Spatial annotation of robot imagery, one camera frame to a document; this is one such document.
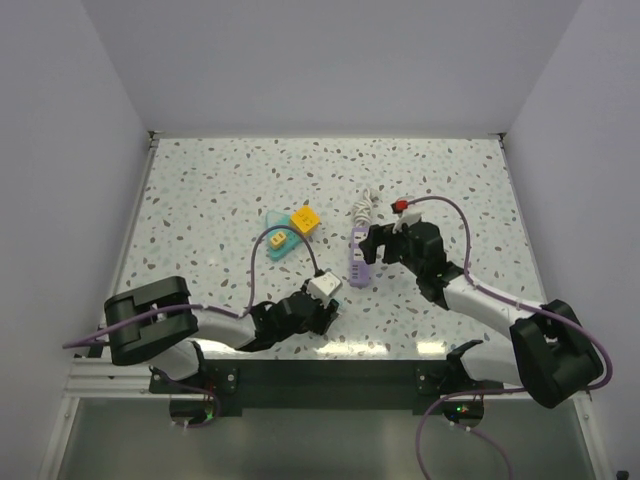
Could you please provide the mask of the teal triangular socket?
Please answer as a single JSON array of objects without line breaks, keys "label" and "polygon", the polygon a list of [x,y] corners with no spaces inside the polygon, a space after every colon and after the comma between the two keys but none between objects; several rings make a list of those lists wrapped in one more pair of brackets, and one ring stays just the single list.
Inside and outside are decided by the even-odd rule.
[{"label": "teal triangular socket", "polygon": [[305,208],[291,214],[268,211],[265,220],[266,227],[277,227],[277,229],[268,233],[266,237],[269,258],[273,261],[279,261],[302,243],[299,235],[291,230],[283,229],[283,226],[298,230],[305,239],[308,239],[313,226],[312,223],[309,223],[309,220],[310,217]]}]

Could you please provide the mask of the teal small plug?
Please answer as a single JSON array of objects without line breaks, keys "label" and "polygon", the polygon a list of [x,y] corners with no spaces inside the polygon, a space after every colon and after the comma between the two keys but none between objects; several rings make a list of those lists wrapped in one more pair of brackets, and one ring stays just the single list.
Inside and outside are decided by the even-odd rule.
[{"label": "teal small plug", "polygon": [[334,310],[336,312],[343,312],[345,310],[345,307],[343,306],[343,302],[340,301],[339,299],[336,299],[336,298],[332,299],[331,304],[334,307]]}]

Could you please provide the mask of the yellow cube socket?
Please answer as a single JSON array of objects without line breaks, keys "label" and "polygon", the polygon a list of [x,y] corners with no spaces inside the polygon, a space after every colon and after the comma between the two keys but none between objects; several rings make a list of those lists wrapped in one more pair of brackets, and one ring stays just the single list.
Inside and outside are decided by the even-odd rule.
[{"label": "yellow cube socket", "polygon": [[306,238],[310,237],[320,224],[319,215],[309,205],[303,205],[289,218],[289,225]]}]

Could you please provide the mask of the yellow small plug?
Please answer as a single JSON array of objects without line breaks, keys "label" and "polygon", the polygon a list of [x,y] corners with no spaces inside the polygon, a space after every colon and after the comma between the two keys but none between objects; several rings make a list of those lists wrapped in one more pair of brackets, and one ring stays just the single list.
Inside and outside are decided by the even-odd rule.
[{"label": "yellow small plug", "polygon": [[273,250],[282,248],[287,242],[287,234],[283,230],[275,231],[270,237],[270,247]]}]

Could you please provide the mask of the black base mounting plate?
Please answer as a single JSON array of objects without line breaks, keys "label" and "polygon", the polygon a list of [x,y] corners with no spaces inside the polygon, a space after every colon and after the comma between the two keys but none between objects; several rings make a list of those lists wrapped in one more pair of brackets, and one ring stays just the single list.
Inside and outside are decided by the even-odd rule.
[{"label": "black base mounting plate", "polygon": [[204,407],[202,389],[221,402],[223,417],[246,410],[409,410],[423,413],[438,398],[487,388],[448,360],[207,360],[200,375],[178,386],[157,370],[149,391],[169,395],[171,413]]}]

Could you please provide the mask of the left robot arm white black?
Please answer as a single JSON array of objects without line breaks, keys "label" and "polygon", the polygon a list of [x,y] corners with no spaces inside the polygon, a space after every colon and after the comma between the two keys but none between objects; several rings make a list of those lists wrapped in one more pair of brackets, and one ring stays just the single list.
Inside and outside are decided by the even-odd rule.
[{"label": "left robot arm white black", "polygon": [[199,339],[235,351],[261,352],[294,336],[318,336],[338,317],[336,294],[342,281],[327,271],[274,303],[249,308],[252,324],[199,319],[197,310],[227,314],[219,307],[191,304],[186,280],[180,276],[117,294],[104,304],[111,361],[116,366],[147,363],[165,373],[185,392],[200,390],[207,368]]}]

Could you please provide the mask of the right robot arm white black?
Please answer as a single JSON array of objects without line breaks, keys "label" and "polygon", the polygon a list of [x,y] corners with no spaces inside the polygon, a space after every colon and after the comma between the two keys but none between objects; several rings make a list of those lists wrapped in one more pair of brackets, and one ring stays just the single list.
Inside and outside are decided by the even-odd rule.
[{"label": "right robot arm white black", "polygon": [[373,225],[358,247],[367,264],[401,264],[426,300],[509,340],[503,349],[469,341],[452,351],[445,369],[452,390],[466,393],[479,382],[493,381],[519,386],[538,404],[554,408],[604,374],[593,341],[567,303],[537,305],[482,286],[448,259],[437,226],[422,221]]}]

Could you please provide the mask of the aluminium frame rail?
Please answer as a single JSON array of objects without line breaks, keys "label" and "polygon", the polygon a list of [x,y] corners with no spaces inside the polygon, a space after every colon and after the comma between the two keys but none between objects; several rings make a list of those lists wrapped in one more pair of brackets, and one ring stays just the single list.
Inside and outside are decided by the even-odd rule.
[{"label": "aluminium frame rail", "polygon": [[75,398],[138,398],[149,394],[151,372],[146,366],[119,367],[102,358],[72,362],[63,393]]}]

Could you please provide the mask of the purple power strip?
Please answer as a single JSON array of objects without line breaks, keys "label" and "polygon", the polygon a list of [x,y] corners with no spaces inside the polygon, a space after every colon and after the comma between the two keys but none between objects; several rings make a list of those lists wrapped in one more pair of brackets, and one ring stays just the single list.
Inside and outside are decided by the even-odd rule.
[{"label": "purple power strip", "polygon": [[359,243],[366,239],[367,227],[353,227],[351,230],[348,280],[355,288],[366,288],[371,283],[370,265],[364,260]]}]

